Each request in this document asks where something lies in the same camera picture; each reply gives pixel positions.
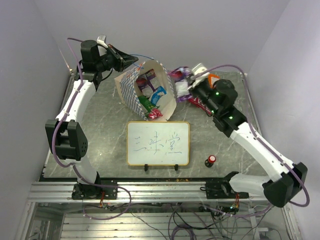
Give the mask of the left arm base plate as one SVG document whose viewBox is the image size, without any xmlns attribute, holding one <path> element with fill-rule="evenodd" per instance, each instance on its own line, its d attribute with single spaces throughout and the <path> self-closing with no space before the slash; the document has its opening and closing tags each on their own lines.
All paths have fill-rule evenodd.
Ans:
<svg viewBox="0 0 320 240">
<path fill-rule="evenodd" d="M 72 200 L 115 200 L 117 198 L 118 184 L 113 180 L 103 180 L 103 185 L 110 187 L 98 187 L 89 184 L 76 183 L 73 186 Z"/>
</svg>

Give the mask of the blue checkered paper bag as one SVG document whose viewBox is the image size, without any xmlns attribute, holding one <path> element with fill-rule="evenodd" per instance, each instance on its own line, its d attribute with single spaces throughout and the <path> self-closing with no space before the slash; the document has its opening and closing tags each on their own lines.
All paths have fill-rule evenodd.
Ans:
<svg viewBox="0 0 320 240">
<path fill-rule="evenodd" d="M 123 104 L 145 121 L 166 122 L 177 103 L 172 80 L 164 65 L 148 57 L 114 79 Z"/>
</svg>

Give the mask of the purple Fox's berries bag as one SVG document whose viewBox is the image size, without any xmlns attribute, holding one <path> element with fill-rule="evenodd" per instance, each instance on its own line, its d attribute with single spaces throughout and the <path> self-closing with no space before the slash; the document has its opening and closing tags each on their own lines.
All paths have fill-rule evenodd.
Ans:
<svg viewBox="0 0 320 240">
<path fill-rule="evenodd" d="M 177 103 L 181 103 L 192 98 L 192 95 L 188 91 L 189 83 L 187 81 L 187 77 L 191 73 L 190 68 L 187 66 L 181 66 L 172 70 L 168 74 L 174 83 L 175 100 Z"/>
</svg>

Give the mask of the green snack bag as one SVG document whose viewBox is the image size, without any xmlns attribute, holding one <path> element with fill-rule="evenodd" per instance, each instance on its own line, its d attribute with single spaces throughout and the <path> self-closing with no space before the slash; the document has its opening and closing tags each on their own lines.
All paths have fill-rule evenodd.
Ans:
<svg viewBox="0 0 320 240">
<path fill-rule="evenodd" d="M 154 105 L 153 103 L 151 103 L 149 101 L 149 99 L 144 96 L 141 95 L 138 97 L 140 104 L 146 109 L 146 111 L 149 113 L 151 110 L 153 110 L 154 108 L 158 109 L 159 107 Z"/>
</svg>

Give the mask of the orange Fox's fruits candy bag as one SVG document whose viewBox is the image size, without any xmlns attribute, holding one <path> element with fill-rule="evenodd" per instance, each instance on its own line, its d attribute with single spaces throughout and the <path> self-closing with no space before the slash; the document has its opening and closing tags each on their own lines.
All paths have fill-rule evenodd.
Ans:
<svg viewBox="0 0 320 240">
<path fill-rule="evenodd" d="M 220 76 L 210 73 L 208 75 L 208 83 L 212 89 L 215 88 L 215 83 L 220 80 Z"/>
</svg>

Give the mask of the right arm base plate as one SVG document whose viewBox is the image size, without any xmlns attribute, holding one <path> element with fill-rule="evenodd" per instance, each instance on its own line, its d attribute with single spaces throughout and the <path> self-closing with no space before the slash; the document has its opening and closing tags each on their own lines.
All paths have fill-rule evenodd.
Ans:
<svg viewBox="0 0 320 240">
<path fill-rule="evenodd" d="M 215 179 L 207 181 L 204 186 L 200 187 L 200 190 L 205 192 L 207 199 L 248 199 L 249 194 L 247 192 L 235 192 L 230 185 L 221 179 Z"/>
</svg>

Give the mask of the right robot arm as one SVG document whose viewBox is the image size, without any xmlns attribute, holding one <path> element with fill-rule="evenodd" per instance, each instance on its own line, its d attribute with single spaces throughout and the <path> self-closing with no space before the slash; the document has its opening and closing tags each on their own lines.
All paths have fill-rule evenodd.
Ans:
<svg viewBox="0 0 320 240">
<path fill-rule="evenodd" d="M 188 90 L 211 111 L 215 127 L 242 146 L 267 174 L 230 173 L 220 186 L 224 197 L 231 198 L 237 192 L 245 192 L 265 196 L 272 205 L 282 208 L 305 190 L 307 166 L 283 156 L 248 123 L 247 117 L 234 106 L 238 93 L 230 80 L 220 79 L 213 87 L 206 79 L 195 80 Z"/>
</svg>

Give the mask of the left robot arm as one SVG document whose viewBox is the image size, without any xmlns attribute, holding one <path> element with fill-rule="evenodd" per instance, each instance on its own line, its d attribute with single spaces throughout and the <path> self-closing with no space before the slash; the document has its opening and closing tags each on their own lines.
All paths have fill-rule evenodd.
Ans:
<svg viewBox="0 0 320 240">
<path fill-rule="evenodd" d="M 88 139 L 81 128 L 86 108 L 102 81 L 103 73 L 122 72 L 138 61 L 106 43 L 106 36 L 80 42 L 81 60 L 77 68 L 73 89 L 64 107 L 55 119 L 48 120 L 45 131 L 50 151 L 62 168 L 71 168 L 77 182 L 73 187 L 73 200 L 115 199 L 117 184 L 102 184 L 100 175 L 87 157 Z"/>
</svg>

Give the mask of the pink snack bag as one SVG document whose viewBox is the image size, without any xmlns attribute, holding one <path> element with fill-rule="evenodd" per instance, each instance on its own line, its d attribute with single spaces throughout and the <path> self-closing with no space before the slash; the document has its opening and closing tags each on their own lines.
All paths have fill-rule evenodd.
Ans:
<svg viewBox="0 0 320 240">
<path fill-rule="evenodd" d="M 198 97 L 189 98 L 187 101 L 197 108 L 202 109 L 208 117 L 211 117 L 213 115 L 211 110 L 207 108 Z"/>
</svg>

